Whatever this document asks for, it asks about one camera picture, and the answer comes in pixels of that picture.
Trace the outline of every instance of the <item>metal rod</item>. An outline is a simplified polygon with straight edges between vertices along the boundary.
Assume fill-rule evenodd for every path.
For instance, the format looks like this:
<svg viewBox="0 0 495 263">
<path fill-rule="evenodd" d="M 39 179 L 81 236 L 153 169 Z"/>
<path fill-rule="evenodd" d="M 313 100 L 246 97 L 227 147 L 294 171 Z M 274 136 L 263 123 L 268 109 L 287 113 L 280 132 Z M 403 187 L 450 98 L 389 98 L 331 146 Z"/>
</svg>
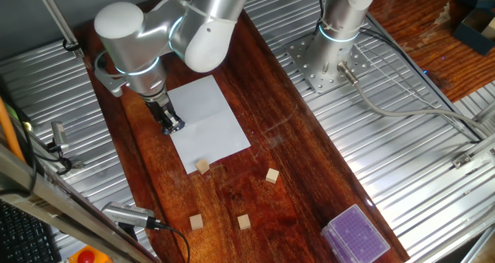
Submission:
<svg viewBox="0 0 495 263">
<path fill-rule="evenodd" d="M 42 0 L 48 9 L 50 15 L 52 15 L 53 20 L 59 26 L 60 31 L 62 32 L 63 37 L 68 42 L 69 46 L 77 46 L 79 43 L 77 42 L 76 36 L 73 34 L 72 29 L 70 28 L 67 20 L 62 15 L 59 7 L 56 5 L 55 0 Z M 83 52 L 81 50 L 74 50 L 77 57 L 82 57 Z"/>
</svg>

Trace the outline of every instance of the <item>gray cable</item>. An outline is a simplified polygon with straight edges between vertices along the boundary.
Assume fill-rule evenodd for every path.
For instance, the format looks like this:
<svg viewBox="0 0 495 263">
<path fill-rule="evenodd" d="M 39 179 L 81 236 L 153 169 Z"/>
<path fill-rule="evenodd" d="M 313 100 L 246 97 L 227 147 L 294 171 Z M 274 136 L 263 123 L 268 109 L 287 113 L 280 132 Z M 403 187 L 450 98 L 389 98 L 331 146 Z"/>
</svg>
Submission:
<svg viewBox="0 0 495 263">
<path fill-rule="evenodd" d="M 474 128 L 479 129 L 483 134 L 485 134 L 486 137 L 490 136 L 490 131 L 483 127 L 481 124 L 476 123 L 472 119 L 469 119 L 466 116 L 463 116 L 461 114 L 457 114 L 452 111 L 446 111 L 443 109 L 423 109 L 423 110 L 418 110 L 418 111 L 401 111 L 401 112 L 391 112 L 391 111 L 385 111 L 377 106 L 375 106 L 368 97 L 366 97 L 366 94 L 363 92 L 363 89 L 359 85 L 359 83 L 355 83 L 354 87 L 356 88 L 357 92 L 361 97 L 363 98 L 363 101 L 375 112 L 378 114 L 382 114 L 385 116 L 391 116 L 391 117 L 407 117 L 407 116 L 412 116 L 412 115 L 420 115 L 420 114 L 442 114 L 446 116 L 451 116 L 454 118 L 458 118 L 460 120 L 464 120 L 466 123 L 472 125 Z"/>
</svg>

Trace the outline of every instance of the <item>dark wooden board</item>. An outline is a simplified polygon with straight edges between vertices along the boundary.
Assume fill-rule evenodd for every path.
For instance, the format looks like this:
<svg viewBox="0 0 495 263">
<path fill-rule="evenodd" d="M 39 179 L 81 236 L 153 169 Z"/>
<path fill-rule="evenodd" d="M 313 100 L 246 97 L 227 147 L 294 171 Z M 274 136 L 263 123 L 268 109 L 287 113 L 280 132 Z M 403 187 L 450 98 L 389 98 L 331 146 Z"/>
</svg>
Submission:
<svg viewBox="0 0 495 263">
<path fill-rule="evenodd" d="M 94 79 L 91 64 L 102 45 L 91 27 L 78 31 L 136 203 L 187 236 L 192 262 L 336 261 L 319 233 L 353 204 L 392 246 L 379 262 L 408 259 L 246 14 L 226 60 L 212 74 L 251 147 L 213 163 L 205 175 L 186 174 L 170 137 L 161 134 L 137 94 L 125 90 L 114 98 Z M 175 55 L 162 61 L 170 90 L 206 76 L 189 70 Z M 268 168 L 280 171 L 275 185 L 265 182 Z M 189 217 L 198 213 L 205 227 L 191 231 Z M 246 213 L 251 229 L 241 231 L 237 217 Z M 149 235 L 162 260 L 183 260 L 177 254 L 177 245 L 186 252 L 179 237 Z"/>
<path fill-rule="evenodd" d="M 495 80 L 495 50 L 482 56 L 452 36 L 470 11 L 455 0 L 374 0 L 370 8 L 452 102 Z"/>
</svg>

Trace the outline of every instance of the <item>purple box lid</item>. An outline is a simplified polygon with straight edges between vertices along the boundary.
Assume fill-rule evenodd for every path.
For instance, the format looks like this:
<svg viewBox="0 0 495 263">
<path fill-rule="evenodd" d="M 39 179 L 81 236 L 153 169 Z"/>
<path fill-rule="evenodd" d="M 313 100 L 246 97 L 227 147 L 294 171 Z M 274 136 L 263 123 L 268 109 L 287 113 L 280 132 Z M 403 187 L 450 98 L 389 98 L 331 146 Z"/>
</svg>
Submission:
<svg viewBox="0 0 495 263">
<path fill-rule="evenodd" d="M 371 263 L 390 249 L 357 205 L 331 220 L 322 235 L 341 263 Z"/>
</svg>

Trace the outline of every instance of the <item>black cable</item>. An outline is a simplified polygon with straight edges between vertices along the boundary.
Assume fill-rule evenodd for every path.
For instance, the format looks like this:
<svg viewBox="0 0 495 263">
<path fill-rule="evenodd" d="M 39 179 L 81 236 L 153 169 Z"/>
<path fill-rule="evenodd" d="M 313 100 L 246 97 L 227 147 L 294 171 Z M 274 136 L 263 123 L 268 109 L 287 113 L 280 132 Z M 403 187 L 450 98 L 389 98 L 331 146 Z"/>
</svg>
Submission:
<svg viewBox="0 0 495 263">
<path fill-rule="evenodd" d="M 60 160 L 62 160 L 62 157 L 59 157 L 58 159 L 50 159 L 50 158 L 44 157 L 44 156 L 37 154 L 37 153 L 34 153 L 34 155 L 38 159 L 46 160 L 47 162 L 59 162 Z"/>
<path fill-rule="evenodd" d="M 31 159 L 31 165 L 30 165 L 32 168 L 31 185 L 29 185 L 29 191 L 27 191 L 27 192 L 25 190 L 0 190 L 0 196 L 9 195 L 9 194 L 18 194 L 24 198 L 28 198 L 32 195 L 32 192 L 33 192 L 34 187 L 36 185 L 36 174 L 37 174 L 36 166 L 37 166 L 38 162 L 36 161 L 36 156 L 34 153 L 34 149 L 32 147 L 32 142 L 31 142 L 31 138 L 29 135 L 29 131 L 27 130 L 25 125 L 22 123 L 22 120 L 20 119 L 21 118 L 20 109 L 17 106 L 14 106 L 12 108 L 14 109 L 15 113 L 19 117 L 19 121 L 21 122 L 22 130 L 24 131 L 24 136 L 26 137 L 27 151 L 29 154 L 26 154 L 25 157 L 27 159 Z"/>
<path fill-rule="evenodd" d="M 166 229 L 166 230 L 170 230 L 174 233 L 177 233 L 180 237 L 182 237 L 182 239 L 184 240 L 184 242 L 186 243 L 186 247 L 187 247 L 187 263 L 189 263 L 189 261 L 191 260 L 191 250 L 189 248 L 189 242 L 187 241 L 186 239 L 186 236 L 184 236 L 184 234 L 180 233 L 179 231 L 177 231 L 176 229 L 174 228 L 171 228 L 170 226 L 167 226 L 165 224 L 162 224 L 162 223 L 155 223 L 155 225 L 160 228 L 160 229 Z"/>
<path fill-rule="evenodd" d="M 387 38 L 386 36 L 384 36 L 384 35 L 380 34 L 379 32 L 375 32 L 375 31 L 373 31 L 373 30 L 371 30 L 371 29 L 361 28 L 361 29 L 360 29 L 360 32 L 361 32 L 361 33 L 364 33 L 364 34 L 366 34 L 366 35 L 368 35 L 368 36 L 371 36 L 371 37 L 373 37 L 373 38 L 375 38 L 375 39 L 378 39 L 378 40 L 380 40 L 380 41 L 381 41 L 381 42 L 383 42 L 383 43 L 388 44 L 390 47 L 392 47 L 394 50 L 396 50 L 396 51 L 397 51 L 397 53 L 399 53 L 399 54 L 400 54 L 400 55 L 404 58 L 404 60 L 405 60 L 405 61 L 406 61 L 406 62 L 407 62 L 410 66 L 411 66 L 411 68 L 412 68 L 412 69 L 414 69 L 414 70 L 416 71 L 416 73 L 418 73 L 420 76 L 423 74 L 423 73 L 421 73 L 421 72 L 420 72 L 420 71 L 416 68 L 416 66 L 415 66 L 415 65 L 414 65 L 414 64 L 413 64 L 413 63 L 409 60 L 409 57 L 408 57 L 405 53 L 403 53 L 403 52 L 402 52 L 402 50 L 401 50 L 401 49 L 400 49 L 400 48 L 399 48 L 399 47 L 398 47 L 398 46 L 397 46 L 394 42 L 392 42 L 389 38 Z M 467 124 L 464 120 L 460 120 L 460 119 L 459 119 L 459 121 L 460 121 L 461 123 L 463 123 L 463 124 L 464 124 L 464 126 L 465 126 L 467 129 L 469 129 L 469 131 L 470 131 L 472 134 L 474 134 L 474 136 L 476 136 L 476 137 L 477 137 L 480 141 L 482 141 L 482 140 L 483 140 L 483 139 L 482 139 L 482 138 L 481 138 L 481 137 L 480 137 L 480 136 L 479 136 L 479 135 L 478 135 L 478 134 L 477 134 L 477 133 L 476 133 L 476 132 L 475 132 L 475 131 L 471 128 L 471 126 L 470 126 L 470 125 L 468 125 L 468 124 Z"/>
<path fill-rule="evenodd" d="M 315 35 L 318 32 L 318 27 L 323 20 L 323 0 L 318 0 L 318 2 L 319 2 L 319 19 L 316 22 L 316 28 L 315 28 L 315 32 L 313 32 L 313 35 Z"/>
<path fill-rule="evenodd" d="M 72 169 L 72 162 L 68 158 L 64 157 L 60 158 L 60 162 L 63 164 L 63 166 L 65 166 L 65 170 L 57 171 L 56 174 L 62 176 L 64 174 L 67 174 Z"/>
<path fill-rule="evenodd" d="M 47 158 L 47 157 L 44 157 L 44 156 L 37 154 L 37 153 L 34 153 L 34 155 L 38 159 L 46 160 L 47 162 L 60 162 L 60 163 L 62 163 L 62 165 L 65 166 L 65 170 L 64 171 L 57 171 L 56 172 L 57 175 L 67 174 L 72 169 L 72 162 L 68 158 L 64 158 L 61 153 L 60 153 L 58 159 Z"/>
</svg>

